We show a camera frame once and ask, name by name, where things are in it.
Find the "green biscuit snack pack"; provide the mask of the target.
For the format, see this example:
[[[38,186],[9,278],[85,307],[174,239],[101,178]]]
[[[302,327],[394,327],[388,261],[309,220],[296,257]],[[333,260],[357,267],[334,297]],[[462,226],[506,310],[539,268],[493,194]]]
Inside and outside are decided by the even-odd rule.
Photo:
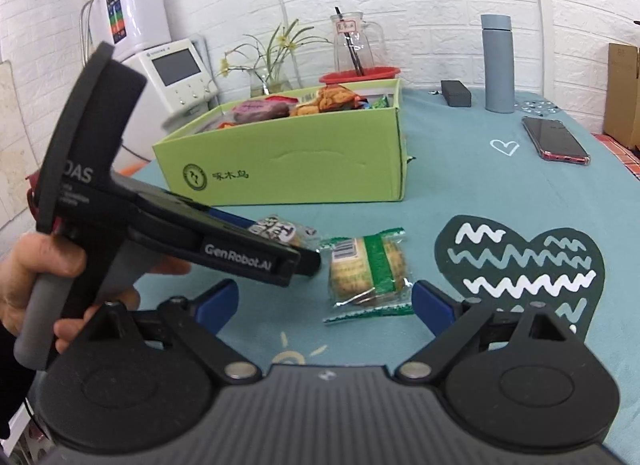
[[[404,229],[392,228],[364,237],[332,237],[320,244],[329,265],[332,301],[332,313],[324,323],[413,313],[405,236]]]

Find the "white black snack pack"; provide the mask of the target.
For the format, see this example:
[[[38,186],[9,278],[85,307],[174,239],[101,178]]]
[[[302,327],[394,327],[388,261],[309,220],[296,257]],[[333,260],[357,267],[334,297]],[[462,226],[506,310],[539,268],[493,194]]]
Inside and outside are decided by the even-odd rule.
[[[294,247],[317,249],[320,244],[316,229],[298,222],[291,222],[278,215],[269,215],[257,220],[248,228],[248,231],[259,237]]]

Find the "red thermos jug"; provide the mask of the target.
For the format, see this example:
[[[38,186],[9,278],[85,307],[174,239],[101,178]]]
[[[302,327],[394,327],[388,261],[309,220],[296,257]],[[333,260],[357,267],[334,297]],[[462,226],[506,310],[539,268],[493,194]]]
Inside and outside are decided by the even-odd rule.
[[[28,182],[28,189],[26,192],[26,201],[27,201],[30,214],[32,214],[32,218],[34,219],[38,218],[38,207],[36,203],[35,194],[36,194],[36,188],[38,185],[39,174],[40,174],[40,171],[36,170],[35,173],[32,173],[26,178],[26,181]]]

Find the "white machine with screen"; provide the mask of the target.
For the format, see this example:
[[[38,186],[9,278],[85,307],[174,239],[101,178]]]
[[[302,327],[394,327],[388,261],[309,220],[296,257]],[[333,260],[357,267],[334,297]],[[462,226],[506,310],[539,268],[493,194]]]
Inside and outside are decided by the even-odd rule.
[[[127,130],[169,134],[208,110],[218,95],[212,74],[190,40],[176,40],[138,52],[124,61],[146,85]]]

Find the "smartphone in red case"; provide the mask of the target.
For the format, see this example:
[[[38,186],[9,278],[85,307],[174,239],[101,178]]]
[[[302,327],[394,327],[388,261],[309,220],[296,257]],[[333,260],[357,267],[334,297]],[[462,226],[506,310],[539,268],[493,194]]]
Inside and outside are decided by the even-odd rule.
[[[561,121],[525,116],[522,124],[541,159],[582,166],[590,164],[588,152]]]

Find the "white water purifier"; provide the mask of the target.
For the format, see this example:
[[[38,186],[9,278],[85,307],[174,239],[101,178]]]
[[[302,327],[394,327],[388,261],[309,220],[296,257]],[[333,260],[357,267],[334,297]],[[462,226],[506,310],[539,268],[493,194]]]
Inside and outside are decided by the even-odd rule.
[[[114,47],[117,61],[171,41],[164,0],[94,0],[89,32],[95,45]]]

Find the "green cardboard box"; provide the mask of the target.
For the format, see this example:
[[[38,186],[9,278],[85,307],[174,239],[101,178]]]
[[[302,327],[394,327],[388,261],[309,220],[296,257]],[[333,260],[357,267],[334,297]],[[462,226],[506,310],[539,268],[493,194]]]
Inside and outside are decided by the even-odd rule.
[[[346,87],[367,107],[240,125],[228,103],[181,127],[153,147],[169,190],[212,206],[402,200],[400,81]]]

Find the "glass vase with plant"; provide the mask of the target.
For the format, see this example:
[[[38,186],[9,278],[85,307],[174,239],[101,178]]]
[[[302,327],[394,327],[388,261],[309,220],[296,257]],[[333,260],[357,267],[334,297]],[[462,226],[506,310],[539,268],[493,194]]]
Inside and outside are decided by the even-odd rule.
[[[222,55],[216,75],[226,78],[235,72],[246,74],[253,96],[292,90],[292,83],[285,74],[286,62],[299,49],[329,43],[326,37],[314,32],[312,25],[303,25],[298,19],[290,24],[279,24],[265,40],[254,34],[243,37],[242,43]]]

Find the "black rectangular case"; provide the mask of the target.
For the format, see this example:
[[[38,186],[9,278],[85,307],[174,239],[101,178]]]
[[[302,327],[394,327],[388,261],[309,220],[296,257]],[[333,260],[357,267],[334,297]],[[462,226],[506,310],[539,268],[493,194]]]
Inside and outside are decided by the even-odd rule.
[[[449,107],[470,108],[472,107],[472,94],[469,88],[460,81],[441,81],[442,95]]]

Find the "fried chicken snack bag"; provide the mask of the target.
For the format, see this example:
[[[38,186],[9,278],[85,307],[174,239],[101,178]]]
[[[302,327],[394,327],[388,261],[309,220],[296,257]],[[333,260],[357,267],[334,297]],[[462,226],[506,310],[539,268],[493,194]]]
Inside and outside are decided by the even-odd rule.
[[[313,96],[307,96],[292,107],[291,116],[303,116],[328,112],[362,109],[368,104],[366,97],[360,96],[342,85],[321,87]]]

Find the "grey thermos bottle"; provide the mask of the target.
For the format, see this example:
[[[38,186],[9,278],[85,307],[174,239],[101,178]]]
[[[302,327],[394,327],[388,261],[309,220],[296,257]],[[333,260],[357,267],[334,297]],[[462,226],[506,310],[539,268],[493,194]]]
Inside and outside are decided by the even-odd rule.
[[[480,16],[484,48],[485,108],[499,114],[515,109],[514,51],[511,17]]]

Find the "brown cardboard box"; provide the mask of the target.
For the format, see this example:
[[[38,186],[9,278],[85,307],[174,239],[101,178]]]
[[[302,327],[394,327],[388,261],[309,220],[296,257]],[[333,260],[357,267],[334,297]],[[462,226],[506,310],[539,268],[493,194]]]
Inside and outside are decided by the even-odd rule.
[[[608,44],[603,131],[629,150],[639,147],[639,48]]]

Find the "red plastic bowl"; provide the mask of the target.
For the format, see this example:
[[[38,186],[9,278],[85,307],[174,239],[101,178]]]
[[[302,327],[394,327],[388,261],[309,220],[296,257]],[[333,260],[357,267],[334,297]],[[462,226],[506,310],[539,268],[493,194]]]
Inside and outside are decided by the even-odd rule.
[[[399,75],[400,72],[401,69],[397,66],[373,66],[373,68],[365,69],[362,73],[356,70],[328,73],[322,75],[319,78],[319,82],[326,85],[343,85],[348,83],[391,80]]]

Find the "clear glass pitcher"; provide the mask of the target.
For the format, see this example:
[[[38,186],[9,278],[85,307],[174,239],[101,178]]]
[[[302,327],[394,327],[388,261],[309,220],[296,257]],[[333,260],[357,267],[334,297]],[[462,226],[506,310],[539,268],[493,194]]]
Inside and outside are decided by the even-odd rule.
[[[362,73],[386,63],[386,40],[381,25],[366,20],[361,11],[343,12],[338,7],[334,8],[331,22],[336,72]]]

